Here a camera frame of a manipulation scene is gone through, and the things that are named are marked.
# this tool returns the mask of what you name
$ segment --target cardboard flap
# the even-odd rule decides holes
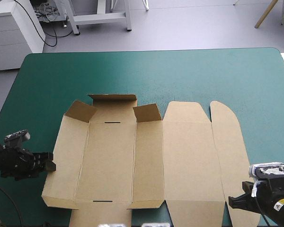
[[[94,99],[97,112],[91,119],[98,123],[136,122],[133,107],[137,106],[136,95],[89,95]]]
[[[134,107],[133,111],[137,122],[161,121],[161,115],[155,103]]]
[[[211,122],[200,104],[171,102],[166,115],[163,120],[165,199],[225,201]]]
[[[225,202],[166,201],[174,227],[221,227]]]
[[[53,150],[57,170],[48,173],[42,197],[48,206],[73,208],[89,124],[63,116]]]
[[[64,115],[82,122],[89,122],[96,110],[95,107],[76,100]]]
[[[242,182],[249,178],[249,161],[239,121],[234,112],[226,105],[213,101],[210,103],[213,138],[218,153],[222,186],[225,200],[228,196],[242,194]],[[231,222],[234,227],[256,227],[260,214],[229,207]]]
[[[164,121],[170,122],[210,122],[199,103],[170,102]]]
[[[159,208],[164,200],[160,201],[136,201],[133,202],[128,209],[155,209]]]
[[[164,200],[162,121],[137,124],[133,201]]]
[[[131,226],[132,212],[130,203],[82,202],[79,210],[71,212],[69,227],[98,227],[100,224],[125,224]]]
[[[99,100],[134,101],[134,100],[137,100],[137,97],[134,94],[124,94],[124,95],[118,95],[118,94],[88,94],[88,96],[91,97],[94,101],[99,101]]]
[[[79,209],[73,200],[64,200],[48,196],[42,196],[42,198],[48,207],[58,207],[58,208],[66,208],[74,210]]]

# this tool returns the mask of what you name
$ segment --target floor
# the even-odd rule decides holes
[[[81,35],[60,38],[56,47],[44,47],[44,52],[102,52],[181,49],[216,49],[245,47],[275,47],[284,52],[284,25],[281,22],[282,1],[255,29],[270,0],[149,0],[146,12],[142,0],[131,0],[133,30],[125,23],[80,26]],[[95,0],[73,0],[78,15],[96,9]],[[124,8],[119,0],[116,10]],[[51,27],[43,25],[48,33]],[[56,23],[58,35],[71,27]],[[18,70],[0,71],[0,110]]]

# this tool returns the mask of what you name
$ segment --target cardboard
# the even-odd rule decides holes
[[[162,120],[156,104],[137,107],[135,95],[89,96],[93,105],[75,101],[63,116],[57,171],[42,193],[47,206],[74,209],[70,227],[130,226],[130,209],[166,201],[176,227],[221,226],[225,201],[242,194],[249,165],[229,108],[212,102],[211,122],[198,103],[171,102]],[[259,218],[230,215],[234,227]]]
[[[222,103],[210,103],[213,137],[221,167],[221,180],[225,200],[234,227],[255,227],[260,215],[240,209],[232,209],[228,204],[228,196],[243,194],[238,187],[249,178],[249,161],[241,133],[240,123],[234,112]]]

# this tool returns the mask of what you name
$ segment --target black cable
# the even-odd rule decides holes
[[[55,44],[54,45],[50,45],[50,44],[48,44],[42,37],[41,37],[41,35],[40,35],[40,33],[39,33],[39,31],[38,31],[38,29],[36,28],[36,25],[34,24],[34,22],[33,22],[33,20],[32,20],[32,18],[30,17],[30,15],[29,15],[29,13],[27,12],[27,10],[21,5],[21,3],[19,3],[17,0],[14,0],[19,6],[21,6],[22,7],[22,9],[26,12],[26,14],[28,15],[28,17],[29,17],[29,19],[30,19],[30,21],[33,23],[33,25],[34,25],[34,27],[35,27],[35,30],[37,31],[37,33],[38,33],[38,35],[39,35],[39,37],[41,38],[41,40],[46,44],[46,45],[48,45],[48,46],[51,46],[51,47],[54,47],[54,46],[56,46],[57,45],[57,43],[58,43],[58,38],[57,38],[57,34],[56,34],[56,30],[55,30],[55,28],[53,27],[53,25],[52,25],[52,27],[53,27],[53,32],[55,33],[55,37],[56,37],[56,42],[55,42]]]
[[[18,207],[17,207],[15,201],[14,201],[14,200],[7,194],[7,192],[5,192],[1,187],[0,187],[0,191],[2,191],[2,192],[9,198],[9,200],[11,201],[11,203],[14,205],[14,207],[15,207],[15,209],[16,209],[16,211],[17,211],[18,217],[19,217],[20,225],[21,225],[21,227],[24,227],[24,226],[23,226],[23,219],[22,219],[21,213],[20,213],[20,211],[19,211],[19,209],[18,209]]]
[[[38,15],[38,16],[41,16],[41,17],[43,17],[43,18],[46,18],[46,19],[48,20],[48,22],[50,23],[50,20],[46,17],[45,14],[43,14],[43,13],[41,13],[41,12],[39,12],[39,11],[35,11],[35,13],[39,13],[40,15]],[[47,32],[44,32],[44,33],[47,34],[48,36],[51,36],[51,37],[64,38],[64,37],[69,36],[69,35],[72,33],[72,30],[71,30],[67,35],[61,35],[61,36],[57,36],[56,33],[55,33],[55,35],[48,34]]]
[[[266,224],[267,224],[268,227],[271,227],[271,225],[269,224],[268,220],[266,219],[266,217],[265,217],[263,211],[262,211],[261,208],[260,208],[259,202],[257,201],[257,197],[255,197],[255,200],[256,200],[257,207],[259,208],[259,211],[260,211],[260,213],[261,213],[261,215],[262,215],[264,221],[266,222]]]
[[[46,33],[46,32],[44,32],[44,33],[47,34],[48,36],[55,37],[54,35],[48,34],[48,33]],[[69,36],[71,33],[72,33],[72,31],[69,32],[67,35],[57,36],[57,38],[64,38],[64,37],[67,37],[67,36]]]

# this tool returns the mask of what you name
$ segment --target green tabletop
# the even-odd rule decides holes
[[[28,129],[25,148],[52,152],[63,113],[75,99],[91,103],[87,93],[136,94],[139,105],[157,103],[162,115],[172,100],[199,102],[209,115],[209,103],[218,100],[236,113],[251,163],[284,162],[284,61],[277,49],[31,54],[0,113],[0,141]],[[68,225],[70,210],[44,204],[44,181],[43,173],[19,182],[0,178],[0,186],[25,225]],[[1,192],[0,219],[18,225]],[[166,205],[133,212],[133,225],[146,221],[170,221]]]

